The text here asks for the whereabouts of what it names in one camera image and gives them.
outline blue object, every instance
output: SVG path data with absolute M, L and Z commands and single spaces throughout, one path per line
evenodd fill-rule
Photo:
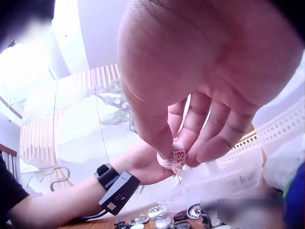
M 287 213 L 284 217 L 284 223 L 288 229 L 304 228 L 304 173 L 303 163 L 291 181 L 285 197 Z

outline wooden table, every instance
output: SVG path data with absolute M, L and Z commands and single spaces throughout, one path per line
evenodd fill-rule
M 125 216 L 120 218 L 120 221 L 125 221 L 128 223 L 130 221 L 130 216 Z M 200 219 L 198 220 L 189 220 L 191 223 L 191 226 L 193 229 L 204 229 L 203 224 Z M 89 221 L 81 224 L 75 224 L 75 225 L 67 225 L 64 227 L 60 227 L 59 229 L 114 229 L 115 219 L 108 218 L 103 220 L 95 220 L 95 221 Z M 154 229 L 155 228 L 155 222 L 154 221 L 148 221 L 145 225 L 144 229 Z

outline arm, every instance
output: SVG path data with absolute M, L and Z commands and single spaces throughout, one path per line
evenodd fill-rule
M 111 165 L 118 173 L 127 169 L 120 160 Z M 102 211 L 99 200 L 104 194 L 104 188 L 92 175 L 73 187 L 39 197 L 26 197 L 8 212 L 8 217 L 14 226 L 21 228 L 57 228 L 76 217 Z

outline hand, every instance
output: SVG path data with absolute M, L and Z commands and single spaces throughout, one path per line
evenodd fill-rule
M 131 173 L 141 181 L 141 185 L 154 184 L 174 175 L 172 170 L 158 163 L 156 150 L 143 140 L 116 158 L 111 165 L 118 173 L 124 170 Z
M 173 143 L 167 118 L 177 119 L 176 131 L 191 94 L 178 138 L 191 167 L 240 140 L 256 111 L 292 77 L 303 50 L 267 0 L 134 0 L 118 36 L 122 88 L 138 133 L 163 158 Z

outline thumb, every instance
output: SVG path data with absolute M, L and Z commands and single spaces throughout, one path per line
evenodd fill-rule
M 173 136 L 167 123 L 167 106 L 160 101 L 147 104 L 134 96 L 122 81 L 121 85 L 135 118 L 137 133 L 158 151 L 162 159 L 169 159 Z

